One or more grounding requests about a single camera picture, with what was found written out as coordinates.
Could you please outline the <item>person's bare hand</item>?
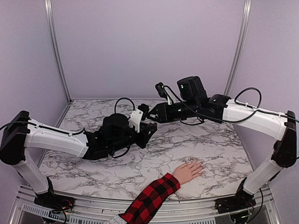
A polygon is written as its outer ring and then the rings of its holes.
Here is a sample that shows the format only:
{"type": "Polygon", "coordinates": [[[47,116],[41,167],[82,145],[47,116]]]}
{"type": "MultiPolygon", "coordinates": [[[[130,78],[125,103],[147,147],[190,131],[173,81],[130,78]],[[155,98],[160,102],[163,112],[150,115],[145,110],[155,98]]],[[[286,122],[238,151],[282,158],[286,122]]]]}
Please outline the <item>person's bare hand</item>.
{"type": "Polygon", "coordinates": [[[184,163],[177,167],[172,175],[182,184],[186,184],[193,179],[202,176],[203,162],[193,160],[190,163],[184,163]]]}

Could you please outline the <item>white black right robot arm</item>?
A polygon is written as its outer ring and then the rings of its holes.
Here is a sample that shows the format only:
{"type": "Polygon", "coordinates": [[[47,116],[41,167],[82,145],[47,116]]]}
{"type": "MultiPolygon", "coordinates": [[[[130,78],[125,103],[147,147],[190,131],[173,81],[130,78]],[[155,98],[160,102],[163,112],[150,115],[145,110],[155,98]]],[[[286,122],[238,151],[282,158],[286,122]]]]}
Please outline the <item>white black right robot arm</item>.
{"type": "Polygon", "coordinates": [[[198,76],[177,82],[180,96],[177,103],[159,103],[147,115],[157,123],[170,123],[198,117],[217,123],[230,123],[266,134],[275,139],[273,154],[269,156],[240,185],[232,206],[241,209],[264,184],[278,173],[293,166],[297,160],[297,120],[295,113],[272,112],[238,102],[229,96],[215,94],[208,97],[198,76]]]}

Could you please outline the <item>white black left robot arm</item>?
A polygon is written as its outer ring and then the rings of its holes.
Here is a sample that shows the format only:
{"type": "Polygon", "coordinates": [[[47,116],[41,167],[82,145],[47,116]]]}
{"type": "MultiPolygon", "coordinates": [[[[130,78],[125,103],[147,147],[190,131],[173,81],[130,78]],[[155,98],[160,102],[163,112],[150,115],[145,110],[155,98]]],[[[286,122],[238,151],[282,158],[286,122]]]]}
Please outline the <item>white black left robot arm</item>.
{"type": "Polygon", "coordinates": [[[99,160],[137,145],[144,149],[157,131],[156,123],[144,123],[143,112],[134,110],[129,117],[114,113],[103,119],[99,130],[67,131],[40,123],[29,117],[28,111],[19,112],[3,130],[0,160],[11,165],[32,187],[48,207],[59,204],[49,178],[33,162],[26,148],[41,148],[74,155],[85,160],[99,160]]]}

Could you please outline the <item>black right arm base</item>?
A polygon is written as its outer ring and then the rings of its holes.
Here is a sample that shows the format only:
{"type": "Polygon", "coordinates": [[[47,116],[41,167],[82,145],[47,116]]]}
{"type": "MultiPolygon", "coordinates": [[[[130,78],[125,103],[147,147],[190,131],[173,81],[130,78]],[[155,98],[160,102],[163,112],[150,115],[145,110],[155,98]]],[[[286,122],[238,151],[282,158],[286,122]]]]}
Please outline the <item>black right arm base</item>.
{"type": "Polygon", "coordinates": [[[249,194],[244,190],[244,178],[234,196],[223,197],[215,200],[215,209],[219,214],[246,209],[256,205],[254,194],[249,194]]]}

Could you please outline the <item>red black plaid sleeve forearm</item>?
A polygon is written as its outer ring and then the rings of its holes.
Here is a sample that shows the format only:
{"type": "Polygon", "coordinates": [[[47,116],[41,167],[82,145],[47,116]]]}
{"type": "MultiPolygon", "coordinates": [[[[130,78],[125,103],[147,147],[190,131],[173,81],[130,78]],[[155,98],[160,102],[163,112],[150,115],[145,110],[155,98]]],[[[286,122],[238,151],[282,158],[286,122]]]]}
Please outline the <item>red black plaid sleeve forearm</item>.
{"type": "Polygon", "coordinates": [[[156,215],[163,202],[179,189],[178,180],[167,173],[151,182],[119,216],[128,224],[147,224],[156,215]]]}

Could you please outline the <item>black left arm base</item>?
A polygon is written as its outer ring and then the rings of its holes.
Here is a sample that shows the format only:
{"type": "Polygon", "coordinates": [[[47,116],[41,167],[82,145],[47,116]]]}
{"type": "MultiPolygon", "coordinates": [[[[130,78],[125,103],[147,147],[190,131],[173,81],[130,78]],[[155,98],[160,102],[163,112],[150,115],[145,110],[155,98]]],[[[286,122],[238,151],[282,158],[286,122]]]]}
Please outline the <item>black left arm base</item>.
{"type": "Polygon", "coordinates": [[[48,177],[46,179],[48,181],[48,190],[46,193],[36,194],[34,204],[57,211],[71,212],[74,206],[74,198],[55,194],[51,180],[48,177]]]}

